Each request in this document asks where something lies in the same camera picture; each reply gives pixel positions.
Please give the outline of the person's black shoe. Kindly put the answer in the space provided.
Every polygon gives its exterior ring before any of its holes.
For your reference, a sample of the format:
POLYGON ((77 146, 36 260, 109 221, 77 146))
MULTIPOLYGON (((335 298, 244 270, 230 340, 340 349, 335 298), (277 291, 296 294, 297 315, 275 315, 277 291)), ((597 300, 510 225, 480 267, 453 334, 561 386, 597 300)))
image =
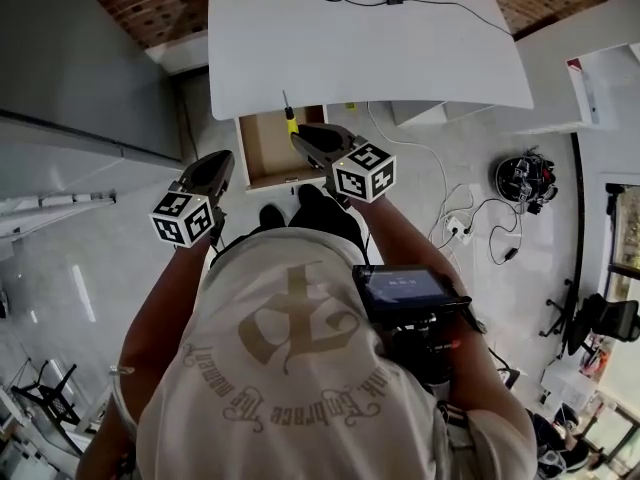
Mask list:
POLYGON ((315 185, 303 184, 298 188, 298 201, 301 208, 318 210, 326 203, 326 196, 315 185))
POLYGON ((286 221, 278 207, 267 204, 259 212, 259 224, 261 229, 269 230, 285 227, 286 221))

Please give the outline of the person's left forearm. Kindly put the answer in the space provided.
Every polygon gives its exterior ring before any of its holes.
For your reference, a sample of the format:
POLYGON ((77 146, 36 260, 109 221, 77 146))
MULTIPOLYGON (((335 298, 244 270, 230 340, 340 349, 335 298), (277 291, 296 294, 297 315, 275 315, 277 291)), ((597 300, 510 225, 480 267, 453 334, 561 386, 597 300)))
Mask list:
POLYGON ((164 371, 191 318, 210 241, 175 251, 126 334, 119 364, 164 371))

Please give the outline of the person's right forearm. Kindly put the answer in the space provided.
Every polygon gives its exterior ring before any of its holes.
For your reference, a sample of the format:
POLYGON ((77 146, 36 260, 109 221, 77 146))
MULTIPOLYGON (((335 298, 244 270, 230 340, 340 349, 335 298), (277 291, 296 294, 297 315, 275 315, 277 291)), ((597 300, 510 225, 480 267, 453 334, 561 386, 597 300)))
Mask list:
MULTIPOLYGON (((457 293, 466 293, 449 260, 386 197, 373 203, 354 200, 352 206, 362 215, 387 265, 425 266, 449 281, 457 293)), ((443 334, 460 341, 449 352, 453 369, 451 401, 461 408, 473 409, 483 404, 484 397, 496 400, 495 393, 503 384, 483 335, 459 315, 449 318, 443 334)))

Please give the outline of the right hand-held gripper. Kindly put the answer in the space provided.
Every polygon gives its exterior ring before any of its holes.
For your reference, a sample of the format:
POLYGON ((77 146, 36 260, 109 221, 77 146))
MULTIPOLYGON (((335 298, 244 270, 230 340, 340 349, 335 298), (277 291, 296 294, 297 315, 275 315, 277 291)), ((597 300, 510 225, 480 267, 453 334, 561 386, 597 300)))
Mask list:
POLYGON ((300 124, 293 147, 325 177, 324 188, 343 208, 372 203, 396 183, 396 157, 333 124, 300 124))

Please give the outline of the person's right black shoe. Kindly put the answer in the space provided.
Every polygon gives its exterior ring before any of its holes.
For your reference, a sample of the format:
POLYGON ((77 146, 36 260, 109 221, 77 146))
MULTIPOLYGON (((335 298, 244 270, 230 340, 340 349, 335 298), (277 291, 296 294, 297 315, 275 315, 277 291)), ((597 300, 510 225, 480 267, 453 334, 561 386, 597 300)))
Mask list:
POLYGON ((318 210, 326 203, 326 196, 315 185, 303 184, 298 188, 298 201, 301 208, 318 210))

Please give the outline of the person's white t-shirt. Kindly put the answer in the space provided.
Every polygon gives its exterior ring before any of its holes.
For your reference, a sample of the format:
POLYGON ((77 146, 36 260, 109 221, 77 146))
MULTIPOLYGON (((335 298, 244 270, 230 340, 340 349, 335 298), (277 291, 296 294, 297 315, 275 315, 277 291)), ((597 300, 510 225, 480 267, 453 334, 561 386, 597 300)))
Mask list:
POLYGON ((382 355, 351 242, 280 228, 207 273, 137 429, 142 480, 443 480, 435 399, 382 355))

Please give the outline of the white drawer wooden inside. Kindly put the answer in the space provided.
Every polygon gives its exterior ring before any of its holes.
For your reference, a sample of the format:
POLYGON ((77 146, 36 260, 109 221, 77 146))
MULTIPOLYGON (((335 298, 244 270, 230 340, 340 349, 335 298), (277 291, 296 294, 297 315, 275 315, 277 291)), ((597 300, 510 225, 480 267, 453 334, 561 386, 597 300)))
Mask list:
POLYGON ((247 192, 323 180, 291 144, 284 110, 238 117, 235 127, 247 192))

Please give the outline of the black legged white stool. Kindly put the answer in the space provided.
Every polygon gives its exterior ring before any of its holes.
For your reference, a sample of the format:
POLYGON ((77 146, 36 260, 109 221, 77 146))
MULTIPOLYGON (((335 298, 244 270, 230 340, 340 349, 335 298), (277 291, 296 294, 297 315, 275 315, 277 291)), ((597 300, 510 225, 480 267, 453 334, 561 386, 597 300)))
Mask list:
POLYGON ((68 381, 77 369, 77 365, 73 364, 68 372, 61 378, 59 383, 55 387, 50 387, 42 383, 44 370, 50 364, 51 361, 46 361, 42 365, 35 382, 24 387, 12 386, 10 388, 10 392, 37 406, 53 425, 58 434, 64 439, 66 444, 71 448, 72 452, 80 458, 83 451, 71 439, 63 427, 63 423, 73 425, 74 427, 80 423, 80 418, 75 411, 75 404, 69 402, 64 395, 68 381))

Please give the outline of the white desk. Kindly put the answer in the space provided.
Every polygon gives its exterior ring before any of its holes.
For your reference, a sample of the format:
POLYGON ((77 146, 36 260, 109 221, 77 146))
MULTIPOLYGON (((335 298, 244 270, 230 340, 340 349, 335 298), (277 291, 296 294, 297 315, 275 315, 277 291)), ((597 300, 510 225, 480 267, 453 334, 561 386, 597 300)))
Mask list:
POLYGON ((219 120, 364 101, 529 109, 496 0, 208 0, 211 109, 219 120))

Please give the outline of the person's left black shoe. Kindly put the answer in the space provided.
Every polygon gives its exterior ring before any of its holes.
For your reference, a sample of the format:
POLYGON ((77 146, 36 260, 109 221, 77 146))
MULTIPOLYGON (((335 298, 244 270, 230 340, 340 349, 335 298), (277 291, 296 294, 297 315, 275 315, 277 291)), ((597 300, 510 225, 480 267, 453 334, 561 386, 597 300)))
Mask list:
POLYGON ((286 221, 278 207, 267 204, 259 212, 259 224, 261 229, 269 230, 285 227, 286 221))

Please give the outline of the black office chair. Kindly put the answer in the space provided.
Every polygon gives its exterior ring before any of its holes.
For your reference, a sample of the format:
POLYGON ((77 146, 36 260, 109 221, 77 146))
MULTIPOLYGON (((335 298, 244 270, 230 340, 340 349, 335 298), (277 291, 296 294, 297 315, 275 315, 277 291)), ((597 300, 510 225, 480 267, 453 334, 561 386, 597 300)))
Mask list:
POLYGON ((580 349, 594 355, 596 349, 587 344, 587 338, 591 335, 613 338, 625 343, 635 342, 640 338, 640 302, 609 302, 602 295, 595 293, 579 303, 574 282, 565 279, 564 285, 567 293, 563 305, 552 299, 545 301, 546 306, 559 312, 558 318, 548 330, 538 333, 542 338, 550 335, 562 336, 558 359, 565 353, 572 356, 580 349))

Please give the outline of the white power strip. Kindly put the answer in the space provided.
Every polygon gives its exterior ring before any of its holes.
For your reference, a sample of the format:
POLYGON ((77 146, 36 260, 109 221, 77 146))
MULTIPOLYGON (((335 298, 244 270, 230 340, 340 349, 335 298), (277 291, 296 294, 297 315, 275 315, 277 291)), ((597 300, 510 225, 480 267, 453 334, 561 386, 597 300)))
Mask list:
POLYGON ((470 243, 473 238, 473 230, 470 226, 464 225, 457 217, 450 216, 445 221, 445 229, 450 236, 461 242, 463 245, 470 243))

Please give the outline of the yellow handle screwdriver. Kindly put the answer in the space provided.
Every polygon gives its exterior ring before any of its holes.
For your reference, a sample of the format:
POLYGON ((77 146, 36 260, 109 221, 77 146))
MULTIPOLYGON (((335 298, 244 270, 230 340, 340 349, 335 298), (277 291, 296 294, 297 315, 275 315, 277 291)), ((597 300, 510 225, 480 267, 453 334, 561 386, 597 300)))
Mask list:
POLYGON ((288 134, 289 135, 298 134, 299 133, 299 128, 298 128, 298 122, 297 122, 297 119, 296 119, 295 112, 294 112, 292 106, 289 104, 289 100, 287 98, 287 95, 286 95, 285 91, 282 91, 282 95, 283 95, 284 103, 285 103, 284 111, 285 111, 288 134))

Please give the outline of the white shelf cabinet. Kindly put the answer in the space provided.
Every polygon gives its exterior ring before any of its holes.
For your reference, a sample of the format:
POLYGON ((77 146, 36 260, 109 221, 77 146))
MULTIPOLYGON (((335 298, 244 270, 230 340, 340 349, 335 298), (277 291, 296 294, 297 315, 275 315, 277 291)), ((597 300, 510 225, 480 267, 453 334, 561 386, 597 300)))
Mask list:
POLYGON ((640 42, 554 61, 533 77, 534 109, 522 134, 615 130, 625 89, 640 86, 640 42))

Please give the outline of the person's black shorts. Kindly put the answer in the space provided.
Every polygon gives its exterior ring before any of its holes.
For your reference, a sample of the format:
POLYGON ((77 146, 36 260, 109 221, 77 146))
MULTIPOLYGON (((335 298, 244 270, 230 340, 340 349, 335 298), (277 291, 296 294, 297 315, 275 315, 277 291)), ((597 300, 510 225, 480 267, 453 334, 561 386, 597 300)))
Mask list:
MULTIPOLYGON (((369 262, 368 253, 361 236, 361 228, 354 217, 348 214, 338 202, 326 196, 326 203, 318 210, 306 210, 299 207, 292 219, 281 228, 304 228, 339 236, 355 244, 360 250, 365 263, 369 262)), ((242 235, 225 246, 219 255, 227 253, 248 237, 264 230, 259 226, 247 235, 242 235)))

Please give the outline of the grey two-door refrigerator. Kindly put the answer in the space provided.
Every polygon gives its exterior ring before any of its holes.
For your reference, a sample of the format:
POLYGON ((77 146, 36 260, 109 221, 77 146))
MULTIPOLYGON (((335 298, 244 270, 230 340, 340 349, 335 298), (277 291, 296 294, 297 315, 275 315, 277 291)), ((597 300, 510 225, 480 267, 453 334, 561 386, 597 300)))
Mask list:
POLYGON ((96 0, 0 0, 0 200, 177 177, 165 71, 96 0))

